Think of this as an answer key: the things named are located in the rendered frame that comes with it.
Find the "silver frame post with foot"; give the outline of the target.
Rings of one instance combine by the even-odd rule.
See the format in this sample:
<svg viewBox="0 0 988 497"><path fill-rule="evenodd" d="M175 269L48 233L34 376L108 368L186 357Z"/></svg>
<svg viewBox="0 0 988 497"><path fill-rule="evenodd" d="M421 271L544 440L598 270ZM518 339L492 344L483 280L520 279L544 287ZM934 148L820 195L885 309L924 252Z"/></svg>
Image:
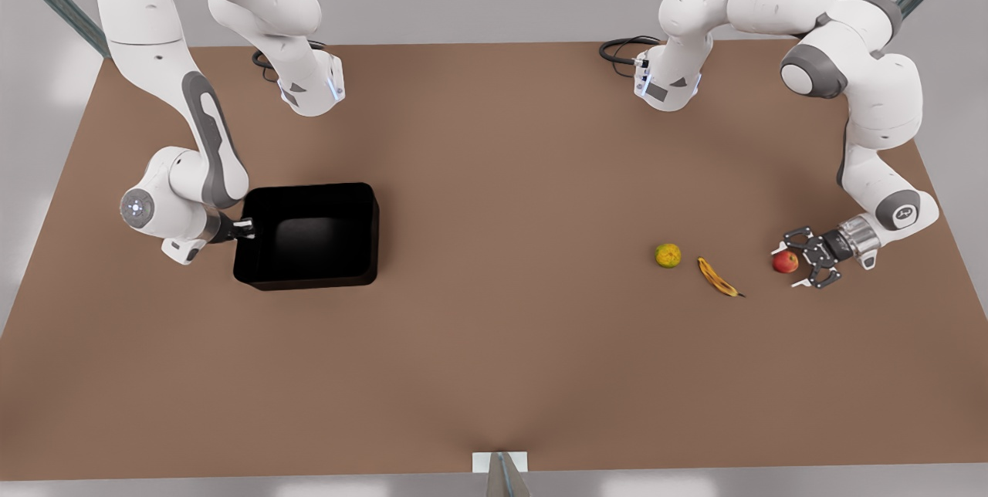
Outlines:
<svg viewBox="0 0 988 497"><path fill-rule="evenodd" d="M472 472L486 475L485 497L532 497L522 477L529 472L528 451L473 452Z"/></svg>

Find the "black storage box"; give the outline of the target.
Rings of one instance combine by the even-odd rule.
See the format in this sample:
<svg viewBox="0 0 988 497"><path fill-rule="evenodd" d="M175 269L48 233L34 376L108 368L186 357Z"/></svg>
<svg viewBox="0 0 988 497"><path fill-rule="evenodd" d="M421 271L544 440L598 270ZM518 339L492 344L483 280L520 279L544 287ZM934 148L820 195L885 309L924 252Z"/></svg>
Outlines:
<svg viewBox="0 0 988 497"><path fill-rule="evenodd" d="M380 205L365 183L255 188L233 276L262 292L366 286L377 278Z"/></svg>

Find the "yellow spotted banana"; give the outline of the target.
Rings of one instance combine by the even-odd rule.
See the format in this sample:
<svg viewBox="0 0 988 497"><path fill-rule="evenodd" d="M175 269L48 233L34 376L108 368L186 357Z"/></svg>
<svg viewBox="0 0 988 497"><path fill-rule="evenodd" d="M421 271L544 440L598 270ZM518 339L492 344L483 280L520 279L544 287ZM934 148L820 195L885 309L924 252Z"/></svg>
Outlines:
<svg viewBox="0 0 988 497"><path fill-rule="evenodd" d="M744 293L739 292L736 287L731 286L727 280L714 271L712 265L710 265L709 262L707 262L701 255L696 258L696 261L698 262L699 271L701 271L703 278L705 278L706 282L713 286L717 292L726 294L726 296L730 297L745 297Z"/></svg>

